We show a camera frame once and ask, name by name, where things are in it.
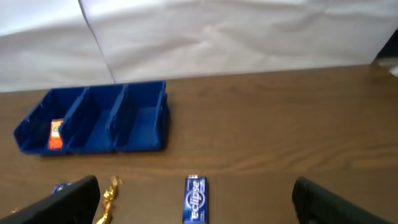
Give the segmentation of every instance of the wooden table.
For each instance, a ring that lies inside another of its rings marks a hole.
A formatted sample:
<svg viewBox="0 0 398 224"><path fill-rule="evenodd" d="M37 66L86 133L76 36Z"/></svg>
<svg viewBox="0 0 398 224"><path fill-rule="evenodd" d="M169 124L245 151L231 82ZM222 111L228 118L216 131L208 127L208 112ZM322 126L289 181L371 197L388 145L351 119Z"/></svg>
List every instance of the wooden table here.
<svg viewBox="0 0 398 224"><path fill-rule="evenodd" d="M298 176L398 222L398 81L383 68L171 80L167 92L164 151L66 157L22 154L12 136L45 91L0 94L0 215L59 182L94 174L102 191L117 174L113 224L181 223L184 177L201 174L212 224L297 223Z"/></svg>

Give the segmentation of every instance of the white sheet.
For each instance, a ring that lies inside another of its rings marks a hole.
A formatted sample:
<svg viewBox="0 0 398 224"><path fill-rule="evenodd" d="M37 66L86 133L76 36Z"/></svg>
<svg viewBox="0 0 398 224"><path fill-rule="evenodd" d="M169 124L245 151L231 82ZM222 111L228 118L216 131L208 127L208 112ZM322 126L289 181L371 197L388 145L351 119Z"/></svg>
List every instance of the white sheet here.
<svg viewBox="0 0 398 224"><path fill-rule="evenodd" d="M117 82L372 62L396 0L83 0Z"/></svg>
<svg viewBox="0 0 398 224"><path fill-rule="evenodd" d="M0 1L0 91L112 83L75 0Z"/></svg>

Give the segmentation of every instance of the gold wrapped candy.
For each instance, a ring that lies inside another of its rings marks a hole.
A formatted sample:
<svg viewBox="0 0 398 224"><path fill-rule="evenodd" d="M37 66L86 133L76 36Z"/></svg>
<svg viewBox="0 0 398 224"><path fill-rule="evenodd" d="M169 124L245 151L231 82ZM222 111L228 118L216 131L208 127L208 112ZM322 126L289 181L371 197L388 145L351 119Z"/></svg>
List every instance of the gold wrapped candy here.
<svg viewBox="0 0 398 224"><path fill-rule="evenodd" d="M96 222L96 224L109 224L111 223L113 209L113 200L118 196L118 186L122 184L122 181L118 176L111 178L112 185L105 190L104 201L102 207L104 209L104 215Z"/></svg>

